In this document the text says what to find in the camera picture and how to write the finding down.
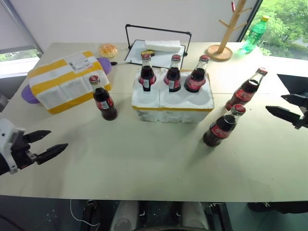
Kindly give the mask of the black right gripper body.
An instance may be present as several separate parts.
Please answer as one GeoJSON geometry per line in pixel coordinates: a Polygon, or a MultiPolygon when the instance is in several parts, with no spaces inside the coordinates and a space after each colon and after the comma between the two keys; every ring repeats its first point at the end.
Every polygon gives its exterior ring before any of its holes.
{"type": "Polygon", "coordinates": [[[305,106],[299,106],[299,108],[303,112],[303,116],[300,117],[298,121],[293,121],[293,125],[296,129],[300,129],[301,127],[308,127],[308,92],[297,93],[299,95],[305,96],[305,106]]]}

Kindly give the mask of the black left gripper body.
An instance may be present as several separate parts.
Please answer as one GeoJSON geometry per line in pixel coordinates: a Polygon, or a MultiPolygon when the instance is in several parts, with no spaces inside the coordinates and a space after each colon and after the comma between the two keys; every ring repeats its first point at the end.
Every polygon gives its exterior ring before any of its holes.
{"type": "Polygon", "coordinates": [[[11,147],[12,157],[19,170],[36,162],[36,154],[30,152],[30,144],[23,140],[23,136],[18,135],[11,147]]]}

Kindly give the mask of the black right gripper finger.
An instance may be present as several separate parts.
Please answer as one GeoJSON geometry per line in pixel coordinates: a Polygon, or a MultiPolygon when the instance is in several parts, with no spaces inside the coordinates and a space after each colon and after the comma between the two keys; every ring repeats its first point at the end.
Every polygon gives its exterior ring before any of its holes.
{"type": "Polygon", "coordinates": [[[300,119],[300,115],[290,112],[289,110],[279,106],[265,106],[265,108],[273,116],[286,121],[298,121],[300,119]]]}
{"type": "Polygon", "coordinates": [[[281,96],[287,102],[296,106],[305,106],[305,96],[299,94],[288,94],[281,96]]]}

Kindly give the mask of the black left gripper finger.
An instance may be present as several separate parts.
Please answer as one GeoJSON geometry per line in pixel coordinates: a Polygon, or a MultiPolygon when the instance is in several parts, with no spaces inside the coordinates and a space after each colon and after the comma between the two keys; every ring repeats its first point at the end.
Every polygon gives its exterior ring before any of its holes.
{"type": "Polygon", "coordinates": [[[23,140],[27,143],[34,143],[39,141],[49,135],[51,133],[50,130],[37,130],[31,133],[28,133],[23,136],[23,140]]]}
{"type": "Polygon", "coordinates": [[[43,152],[39,155],[36,155],[36,163],[38,165],[41,165],[41,164],[55,158],[61,152],[63,152],[66,149],[67,146],[68,146],[68,143],[58,144],[58,145],[55,145],[55,146],[47,149],[45,152],[43,152]]]}

